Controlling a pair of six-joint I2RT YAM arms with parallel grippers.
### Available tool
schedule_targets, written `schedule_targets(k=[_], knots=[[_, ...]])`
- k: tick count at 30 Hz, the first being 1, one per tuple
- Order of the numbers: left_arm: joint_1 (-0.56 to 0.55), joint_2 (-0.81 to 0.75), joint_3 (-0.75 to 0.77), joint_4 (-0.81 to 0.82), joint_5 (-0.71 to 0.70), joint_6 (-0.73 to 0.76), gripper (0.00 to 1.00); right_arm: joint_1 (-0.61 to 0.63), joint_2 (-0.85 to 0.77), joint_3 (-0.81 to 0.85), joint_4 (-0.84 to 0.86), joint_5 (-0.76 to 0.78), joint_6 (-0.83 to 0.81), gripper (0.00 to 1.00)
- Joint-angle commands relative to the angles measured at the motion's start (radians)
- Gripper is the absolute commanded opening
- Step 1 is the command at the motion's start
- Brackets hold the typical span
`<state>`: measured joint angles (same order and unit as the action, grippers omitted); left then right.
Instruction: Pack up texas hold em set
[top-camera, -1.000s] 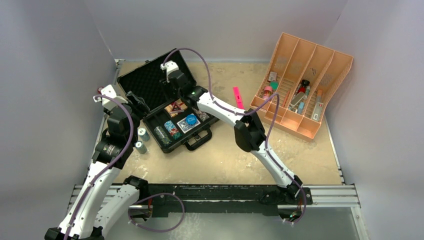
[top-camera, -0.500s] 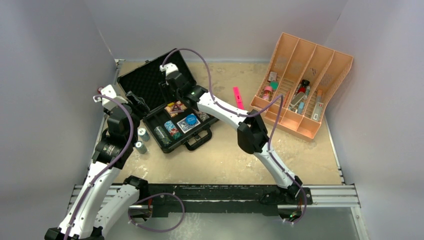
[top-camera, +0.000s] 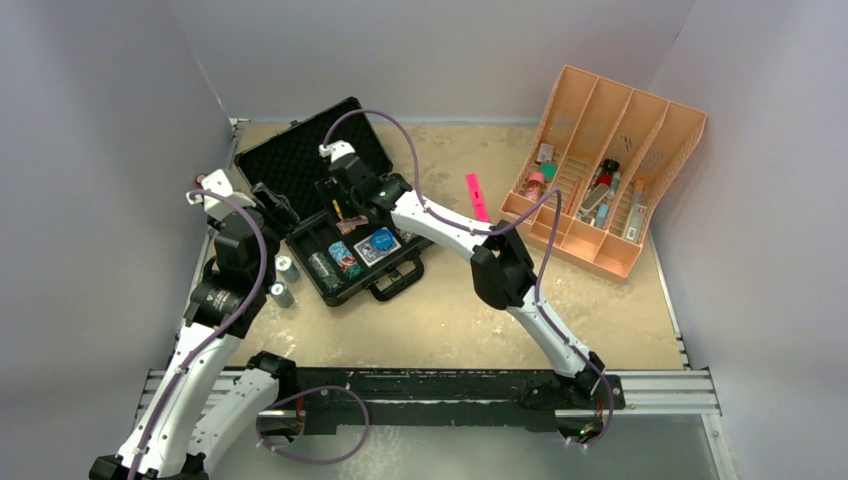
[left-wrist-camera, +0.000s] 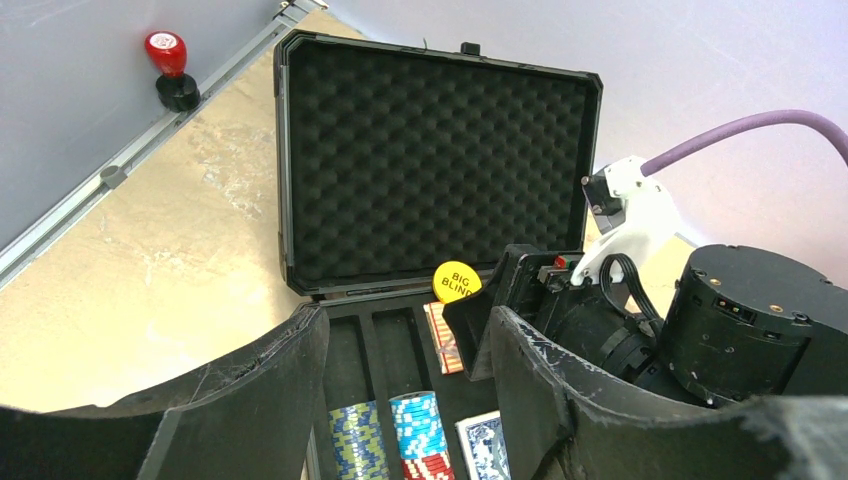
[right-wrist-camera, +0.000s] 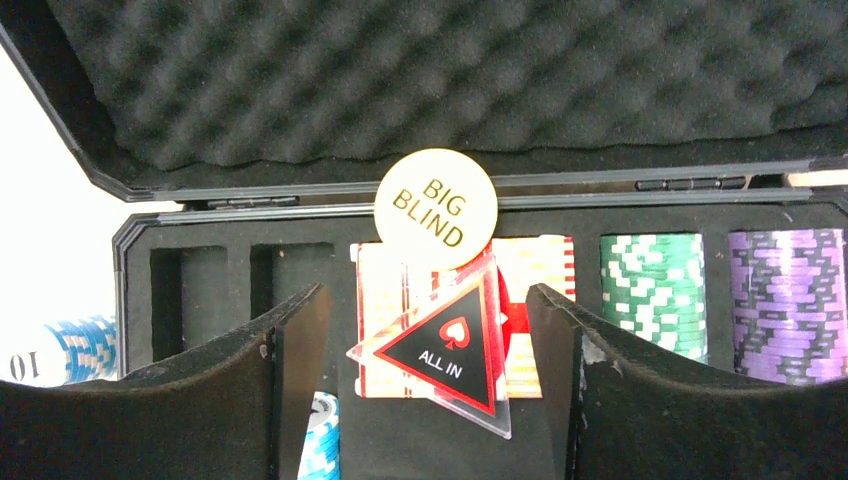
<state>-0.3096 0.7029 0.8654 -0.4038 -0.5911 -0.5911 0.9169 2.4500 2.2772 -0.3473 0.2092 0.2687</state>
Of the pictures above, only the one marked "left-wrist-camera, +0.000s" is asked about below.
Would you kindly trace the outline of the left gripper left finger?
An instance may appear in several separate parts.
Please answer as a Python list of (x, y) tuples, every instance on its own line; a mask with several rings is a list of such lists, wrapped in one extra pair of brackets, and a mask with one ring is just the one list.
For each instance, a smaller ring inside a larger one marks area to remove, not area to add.
[(318, 305), (106, 406), (1, 411), (5, 479), (297, 479), (329, 344)]

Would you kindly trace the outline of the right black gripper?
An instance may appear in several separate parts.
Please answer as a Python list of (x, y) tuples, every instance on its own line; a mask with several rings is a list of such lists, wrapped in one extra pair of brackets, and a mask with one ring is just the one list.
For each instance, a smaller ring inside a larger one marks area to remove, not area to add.
[(657, 337), (663, 320), (633, 260), (614, 255), (602, 263), (605, 279), (571, 284), (580, 252), (506, 247), (483, 288), (445, 307), (460, 358), (473, 380), (494, 374), (489, 315), (511, 309), (551, 342), (611, 375), (645, 390), (663, 388)]

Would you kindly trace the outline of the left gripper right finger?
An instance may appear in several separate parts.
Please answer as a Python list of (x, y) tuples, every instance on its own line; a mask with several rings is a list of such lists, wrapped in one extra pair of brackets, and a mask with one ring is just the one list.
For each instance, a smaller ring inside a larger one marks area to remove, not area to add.
[(515, 479), (843, 479), (847, 403), (765, 397), (718, 410), (667, 399), (548, 341), (511, 309), (489, 320)]

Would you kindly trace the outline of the blue playing card deck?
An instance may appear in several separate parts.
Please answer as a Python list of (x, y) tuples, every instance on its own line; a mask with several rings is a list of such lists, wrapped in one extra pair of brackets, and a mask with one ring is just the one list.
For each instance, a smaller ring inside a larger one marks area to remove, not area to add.
[(469, 479), (511, 478), (499, 410), (460, 420), (455, 429)]

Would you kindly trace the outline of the red Texas Hold'em card box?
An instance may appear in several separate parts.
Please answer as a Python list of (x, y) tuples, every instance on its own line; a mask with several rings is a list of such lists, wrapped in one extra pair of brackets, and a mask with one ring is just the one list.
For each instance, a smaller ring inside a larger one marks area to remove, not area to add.
[(443, 318), (444, 304), (431, 302), (423, 306), (434, 349), (443, 375), (464, 370), (455, 336)]

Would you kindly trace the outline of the yellow round button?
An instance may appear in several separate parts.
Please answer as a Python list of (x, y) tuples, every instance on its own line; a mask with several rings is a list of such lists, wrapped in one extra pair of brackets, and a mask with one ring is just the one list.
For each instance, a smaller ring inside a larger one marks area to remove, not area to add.
[(436, 298), (444, 303), (452, 303), (469, 297), (483, 287), (480, 275), (470, 266), (460, 261), (447, 261), (439, 265), (432, 277), (432, 288)]

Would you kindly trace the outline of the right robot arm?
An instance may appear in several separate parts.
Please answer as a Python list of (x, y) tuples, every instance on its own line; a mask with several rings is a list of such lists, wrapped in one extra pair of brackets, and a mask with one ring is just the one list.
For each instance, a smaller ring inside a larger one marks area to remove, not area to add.
[(634, 261), (570, 277), (578, 252), (507, 247), (477, 293), (444, 317), (473, 379), (493, 374), (489, 315), (511, 309), (546, 340), (623, 381), (707, 407), (756, 396), (847, 392), (847, 292), (822, 273), (749, 246), (694, 250), (661, 314)]

